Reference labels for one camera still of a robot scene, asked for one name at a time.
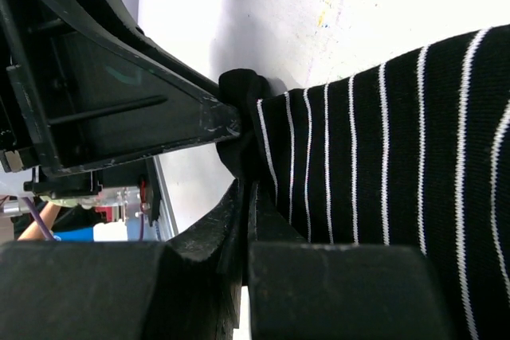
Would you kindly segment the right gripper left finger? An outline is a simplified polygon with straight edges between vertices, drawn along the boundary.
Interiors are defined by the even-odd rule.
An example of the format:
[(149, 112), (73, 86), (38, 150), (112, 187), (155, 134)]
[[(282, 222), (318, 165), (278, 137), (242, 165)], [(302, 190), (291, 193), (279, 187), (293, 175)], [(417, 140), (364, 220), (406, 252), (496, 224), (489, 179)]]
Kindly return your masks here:
[(243, 185), (166, 242), (1, 247), (4, 339), (230, 339), (239, 326)]

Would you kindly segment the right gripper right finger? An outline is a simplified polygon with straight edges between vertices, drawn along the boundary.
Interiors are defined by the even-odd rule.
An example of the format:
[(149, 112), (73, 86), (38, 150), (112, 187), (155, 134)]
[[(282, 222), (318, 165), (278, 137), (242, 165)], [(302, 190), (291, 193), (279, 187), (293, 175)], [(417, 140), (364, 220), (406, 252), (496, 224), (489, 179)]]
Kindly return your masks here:
[(451, 339), (434, 270), (416, 249), (311, 244), (255, 184), (248, 289), (255, 339)]

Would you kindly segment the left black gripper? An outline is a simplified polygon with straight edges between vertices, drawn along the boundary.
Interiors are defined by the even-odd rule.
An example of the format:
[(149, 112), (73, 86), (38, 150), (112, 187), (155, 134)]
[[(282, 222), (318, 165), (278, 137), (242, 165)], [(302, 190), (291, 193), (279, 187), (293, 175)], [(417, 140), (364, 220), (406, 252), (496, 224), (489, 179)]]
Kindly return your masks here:
[(122, 0), (1, 0), (1, 172), (23, 194), (92, 195), (102, 169), (240, 134)]

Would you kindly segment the black sock with purple stripes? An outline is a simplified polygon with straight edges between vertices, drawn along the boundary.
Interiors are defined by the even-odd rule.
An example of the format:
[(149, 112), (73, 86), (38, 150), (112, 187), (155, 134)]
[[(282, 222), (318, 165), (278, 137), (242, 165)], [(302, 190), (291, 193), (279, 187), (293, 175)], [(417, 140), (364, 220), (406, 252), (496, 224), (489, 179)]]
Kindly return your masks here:
[(423, 46), (348, 78), (271, 93), (219, 78), (242, 136), (217, 145), (306, 240), (400, 244), (436, 268), (463, 339), (509, 336), (509, 28)]

